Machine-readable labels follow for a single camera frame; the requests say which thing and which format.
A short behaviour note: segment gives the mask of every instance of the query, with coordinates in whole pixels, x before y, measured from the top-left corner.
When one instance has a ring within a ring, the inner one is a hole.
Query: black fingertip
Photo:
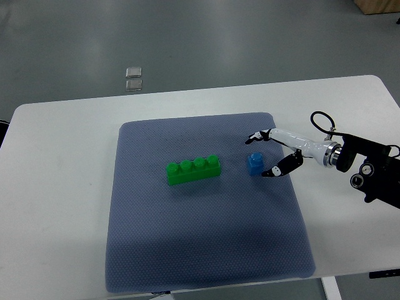
[[[262,176],[262,177],[274,177],[274,174],[272,173],[271,170],[268,170],[268,171],[262,172],[262,173],[261,173],[261,176]]]

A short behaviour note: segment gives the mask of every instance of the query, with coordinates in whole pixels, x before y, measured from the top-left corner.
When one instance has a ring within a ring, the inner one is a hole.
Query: green lego brick
[[[221,174],[221,165],[216,155],[210,155],[206,159],[197,157],[194,161],[184,160],[180,164],[171,162],[167,165],[166,169],[168,184],[170,186],[215,177]]]

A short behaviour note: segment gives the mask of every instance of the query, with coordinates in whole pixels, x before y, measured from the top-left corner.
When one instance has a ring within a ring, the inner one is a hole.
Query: blue lego brick
[[[247,157],[247,170],[250,176],[260,175],[263,172],[263,155],[260,152],[254,152]]]

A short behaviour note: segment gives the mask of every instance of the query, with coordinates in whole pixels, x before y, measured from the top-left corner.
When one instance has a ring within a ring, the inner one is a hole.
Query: black cable
[[[332,135],[332,136],[344,136],[344,135],[346,135],[346,133],[334,132],[334,131],[327,131],[327,130],[325,130],[325,129],[319,127],[318,124],[315,123],[315,121],[314,121],[314,116],[315,116],[316,114],[322,114],[324,117],[327,117],[327,119],[330,120],[330,122],[331,122],[331,124],[332,124],[332,128],[335,128],[335,122],[333,121],[332,117],[331,117],[330,115],[328,115],[326,112],[323,112],[323,111],[314,111],[314,112],[311,114],[310,120],[311,120],[311,124],[314,125],[319,131],[322,131],[323,133],[326,133],[326,134],[330,134],[330,135]]]

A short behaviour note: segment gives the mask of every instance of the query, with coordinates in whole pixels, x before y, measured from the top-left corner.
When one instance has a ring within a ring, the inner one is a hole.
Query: toy block
[[[260,175],[263,172],[263,155],[260,152],[254,152],[247,157],[247,170],[250,176]]]
[[[219,176],[221,174],[221,165],[216,155],[210,155],[206,159],[197,157],[194,161],[184,160],[180,164],[171,162],[167,165],[166,170],[168,184],[173,186]]]

